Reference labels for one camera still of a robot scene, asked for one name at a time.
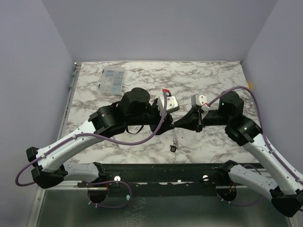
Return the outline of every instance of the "marble surface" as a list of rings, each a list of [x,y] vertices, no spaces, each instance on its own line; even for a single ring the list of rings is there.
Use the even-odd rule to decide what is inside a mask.
[[[190,97],[202,94],[211,101],[221,92],[236,86],[247,86],[242,67],[234,62],[163,62],[163,61],[119,61],[82,63],[75,94],[68,116],[65,134],[80,126],[99,107],[121,99],[121,96],[106,96],[98,90],[100,76],[105,66],[126,68],[123,93],[134,87],[142,87],[151,94],[151,100],[168,88],[177,97],[180,110],[172,114],[174,120],[184,116],[191,107]],[[248,92],[237,91],[244,100],[244,114],[257,120],[254,104]],[[215,109],[218,102],[212,105]],[[114,138],[121,141],[140,141],[150,135],[145,126],[137,135],[124,133]],[[169,150],[173,133],[168,131],[138,146],[123,146],[108,141],[85,149],[71,161],[79,163],[223,163],[229,159],[237,162],[256,162],[256,159],[224,133],[223,126],[210,126],[201,133],[176,129],[179,148],[176,153]]]

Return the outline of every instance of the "clear plastic box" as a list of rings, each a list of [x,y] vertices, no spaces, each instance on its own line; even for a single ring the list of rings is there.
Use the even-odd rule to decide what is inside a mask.
[[[99,84],[101,93],[120,95],[125,71],[123,67],[105,67],[101,74],[101,83]]]

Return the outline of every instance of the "wall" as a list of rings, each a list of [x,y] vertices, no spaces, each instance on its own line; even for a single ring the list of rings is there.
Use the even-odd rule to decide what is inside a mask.
[[[1,1],[0,31],[0,226],[24,227],[36,187],[15,175],[28,147],[55,141],[74,64],[40,0]]]
[[[75,61],[242,61],[277,0],[42,2]]]
[[[303,172],[303,1],[279,0],[243,63],[268,137]]]

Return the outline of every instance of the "metal frame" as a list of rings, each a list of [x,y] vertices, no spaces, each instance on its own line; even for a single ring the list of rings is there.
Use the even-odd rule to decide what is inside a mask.
[[[72,79],[71,79],[71,84],[70,84],[70,92],[69,92],[69,95],[68,95],[68,99],[67,99],[67,103],[66,103],[66,106],[65,106],[62,122],[61,122],[61,125],[60,125],[60,130],[59,130],[58,137],[57,137],[58,140],[64,135],[66,124],[67,124],[67,117],[70,113],[72,98],[74,96],[75,89],[76,89],[76,84],[77,84],[78,77],[79,77],[81,63],[75,63],[75,65],[76,65],[75,71],[73,72]],[[264,175],[266,177],[270,177],[269,173],[265,169],[259,169],[259,170],[262,172],[262,175]],[[50,188],[48,190],[87,190],[87,189],[89,189],[89,190],[100,190],[100,191],[101,190],[106,190],[104,187],[94,187],[94,188],[82,187],[82,188],[79,188],[78,187],[79,183],[80,182],[77,182],[77,181],[62,182],[58,186]],[[137,185],[141,185],[141,184],[142,184],[142,186],[146,185],[146,183],[142,183],[142,182],[138,183]],[[34,227],[34,226],[37,225],[37,222],[38,222],[38,219],[39,219],[39,214],[40,214],[40,209],[42,207],[43,200],[44,200],[44,195],[45,195],[45,190],[41,189],[40,187],[37,187],[35,200],[34,200],[33,207],[31,209],[31,213],[30,213],[30,216],[29,216],[27,227]],[[289,220],[289,226],[290,227],[299,227],[300,226],[298,218],[297,218],[296,215],[293,216],[292,218],[289,218],[288,220]]]

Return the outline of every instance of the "black strap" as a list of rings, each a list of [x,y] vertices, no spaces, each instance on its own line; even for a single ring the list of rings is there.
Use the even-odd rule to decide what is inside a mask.
[[[138,130],[138,132],[132,133],[132,132],[129,132],[128,127],[126,127],[126,132],[128,132],[129,134],[135,135],[135,134],[138,134],[139,132],[141,132],[141,130],[142,130],[143,128],[144,128],[144,125],[141,126],[141,128]]]

